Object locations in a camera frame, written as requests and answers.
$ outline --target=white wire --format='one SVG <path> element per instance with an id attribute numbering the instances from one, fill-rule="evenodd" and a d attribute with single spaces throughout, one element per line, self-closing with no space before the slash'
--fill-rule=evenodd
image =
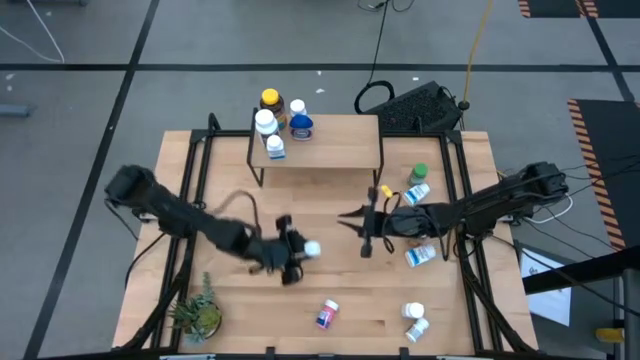
<path id="1" fill-rule="evenodd" d="M 9 31 L 7 31 L 6 29 L 4 29 L 2 26 L 0 26 L 0 31 L 2 31 L 5 35 L 7 35 L 9 38 L 13 39 L 14 41 L 22 44 L 24 47 L 26 47 L 27 49 L 29 49 L 29 51 L 31 51 L 32 53 L 34 53 L 36 56 L 38 56 L 39 58 L 45 60 L 45 61 L 49 61 L 49 62 L 54 62 L 54 63 L 63 63 L 65 62 L 64 59 L 64 55 L 62 54 L 62 51 L 60 50 L 60 47 L 58 47 L 58 43 L 56 42 L 56 39 L 53 37 L 53 35 L 51 35 L 51 32 L 49 32 L 49 28 L 47 27 L 47 25 L 44 23 L 44 21 L 42 21 L 42 18 L 40 17 L 40 15 L 38 14 L 38 12 L 36 11 L 36 8 L 33 6 L 33 4 L 31 3 L 31 0 L 27 0 L 27 3 L 29 4 L 29 6 L 31 7 L 31 10 L 33 11 L 33 14 L 36 16 L 36 18 L 38 19 L 38 21 L 40 22 L 40 24 L 42 25 L 42 27 L 44 28 L 44 30 L 47 32 L 47 35 L 49 35 L 49 38 L 51 39 L 51 42 L 53 43 L 53 46 L 55 46 L 56 50 L 58 51 L 58 54 L 60 55 L 60 59 L 52 59 L 48 56 L 44 56 L 42 55 L 40 52 L 38 52 L 38 50 L 34 49 L 33 47 L 31 47 L 31 45 L 27 44 L 26 42 L 18 39 L 17 37 L 15 37 L 14 35 L 12 35 Z"/>
<path id="2" fill-rule="evenodd" d="M 567 198 L 569 199 L 569 206 L 567 206 L 566 209 L 562 210 L 560 213 L 558 214 L 553 214 L 551 217 L 546 218 L 544 220 L 533 220 L 532 218 L 524 218 L 526 221 L 530 222 L 530 223 L 534 223 L 534 224 L 544 224 L 547 223 L 551 220 L 554 220 L 556 218 L 559 218 L 560 216 L 566 214 L 569 212 L 569 210 L 571 210 L 571 208 L 573 207 L 573 199 L 571 198 L 571 195 L 567 195 Z"/>

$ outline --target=potted plant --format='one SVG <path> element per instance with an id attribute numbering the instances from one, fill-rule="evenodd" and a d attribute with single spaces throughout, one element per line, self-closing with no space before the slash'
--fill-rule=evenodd
<path id="1" fill-rule="evenodd" d="M 173 327 L 182 329 L 188 342 L 201 344 L 213 336 L 222 322 L 220 308 L 213 302 L 213 288 L 208 272 L 202 274 L 203 292 L 177 302 L 169 311 Z"/>

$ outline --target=green bottle cap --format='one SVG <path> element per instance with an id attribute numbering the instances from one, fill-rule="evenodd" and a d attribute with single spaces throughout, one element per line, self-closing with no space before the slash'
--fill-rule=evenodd
<path id="1" fill-rule="evenodd" d="M 429 168 L 427 167 L 427 165 L 423 163 L 417 163 L 416 166 L 413 168 L 413 175 L 415 177 L 423 178 L 427 176 L 428 170 Z"/>

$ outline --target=gray floor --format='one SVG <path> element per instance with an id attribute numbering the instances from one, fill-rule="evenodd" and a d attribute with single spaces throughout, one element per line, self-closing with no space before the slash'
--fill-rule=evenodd
<path id="1" fill-rule="evenodd" d="M 359 10 L 355 3 L 161 0 L 141 63 L 368 63 L 381 14 Z M 148 4 L 93 0 L 86 8 L 36 6 L 68 63 L 124 64 Z M 390 12 L 379 61 L 465 63 L 483 4 L 418 0 L 407 13 Z M 618 62 L 639 64 L 633 34 L 640 20 L 599 23 Z M 0 2 L 0 26 L 55 55 L 27 7 Z M 0 34 L 0 64 L 40 62 Z M 515 0 L 496 2 L 476 62 L 606 64 L 585 19 L 525 19 Z M 0 102 L 37 106 L 29 119 L 0 121 L 0 287 L 5 289 L 0 297 L 0 359 L 24 354 L 122 78 L 115 71 L 0 71 Z M 464 88 L 463 72 L 381 71 L 374 78 L 391 81 L 397 93 L 430 80 L 459 96 Z M 640 96 L 640 74 L 625 78 Z M 224 128 L 247 128 L 251 108 L 266 87 L 278 88 L 286 99 L 305 99 L 311 112 L 352 113 L 355 94 L 367 79 L 366 71 L 137 72 L 40 355 L 105 351 L 111 345 L 134 249 L 133 239 L 102 204 L 102 188 L 120 165 L 153 167 L 165 130 L 202 127 L 211 111 Z M 467 128 L 489 132 L 501 169 L 517 170 L 540 160 L 561 168 L 577 166 L 583 160 L 568 116 L 569 98 L 622 100 L 607 73 L 474 73 Z M 372 92 L 363 108 L 383 99 L 382 92 Z M 582 170 L 574 173 L 585 175 Z M 583 183 L 575 180 L 570 186 Z M 564 220 L 606 239 L 593 192 L 581 192 L 574 200 L 576 206 Z M 558 225 L 540 228 L 592 255 L 609 251 Z M 514 229 L 514 235 L 563 257 L 584 259 L 527 225 Z M 609 314 L 604 304 L 584 311 L 594 321 Z M 601 356 L 544 321 L 536 319 L 535 325 L 541 347 L 550 353 Z"/>

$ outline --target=white paper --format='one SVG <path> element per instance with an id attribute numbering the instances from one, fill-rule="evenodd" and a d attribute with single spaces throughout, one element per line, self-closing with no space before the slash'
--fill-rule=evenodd
<path id="1" fill-rule="evenodd" d="M 529 256 L 540 260 L 544 264 L 553 268 L 564 266 L 559 262 L 548 259 L 530 250 L 523 249 L 523 252 L 526 253 L 526 255 L 522 254 L 522 259 L 520 260 L 520 275 L 522 278 L 543 273 L 545 271 L 551 271 L 548 267 L 538 263 L 537 261 L 531 260 Z M 564 326 L 569 326 L 569 319 L 571 317 L 570 287 L 528 295 L 527 301 L 529 302 L 529 311 L 532 313 L 560 323 Z"/>

